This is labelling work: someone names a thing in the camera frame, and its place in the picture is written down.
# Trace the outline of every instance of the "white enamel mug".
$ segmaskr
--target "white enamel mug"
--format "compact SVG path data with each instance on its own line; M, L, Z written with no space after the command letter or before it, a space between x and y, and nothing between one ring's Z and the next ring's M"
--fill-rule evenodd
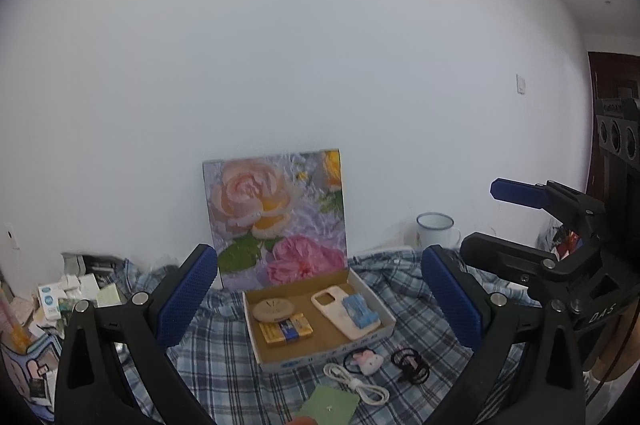
M450 215L440 212L424 212L416 217L418 230L415 241L417 249L422 251L431 245L441 245L443 248L457 249L462 242L462 232L453 226Z

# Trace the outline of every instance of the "dark brown door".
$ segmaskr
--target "dark brown door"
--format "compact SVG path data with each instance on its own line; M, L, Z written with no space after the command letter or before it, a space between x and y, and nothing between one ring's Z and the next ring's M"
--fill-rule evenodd
M598 98L640 98L640 56L617 53L589 53L593 100ZM598 149L597 124L593 123L593 147L587 194L604 201L604 160Z

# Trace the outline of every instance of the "flower picture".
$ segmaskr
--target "flower picture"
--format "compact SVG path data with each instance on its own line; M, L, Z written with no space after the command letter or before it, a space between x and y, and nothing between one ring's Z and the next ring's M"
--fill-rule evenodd
M253 290L346 267L340 153L203 164L225 288Z

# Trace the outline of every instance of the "green card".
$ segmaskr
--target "green card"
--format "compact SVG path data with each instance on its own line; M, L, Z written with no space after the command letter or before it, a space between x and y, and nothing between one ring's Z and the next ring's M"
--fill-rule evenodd
M318 385L298 416L313 418L318 425L349 425L359 403L360 397L353 392Z

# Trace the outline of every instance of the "mug rim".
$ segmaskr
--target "mug rim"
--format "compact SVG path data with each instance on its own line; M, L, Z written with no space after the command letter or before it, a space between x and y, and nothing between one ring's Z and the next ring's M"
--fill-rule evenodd
M439 215L440 217L445 217L446 219L449 219L449 226L447 227L428 227L427 225L424 225L423 223L420 222L420 218L423 215ZM443 214L442 212L422 212L421 214L418 214L418 217L415 218L415 222L418 223L419 227L424 228L425 230L449 230L449 228L452 228L453 225L455 224L455 221L453 220L453 217L451 217L450 215L447 214Z

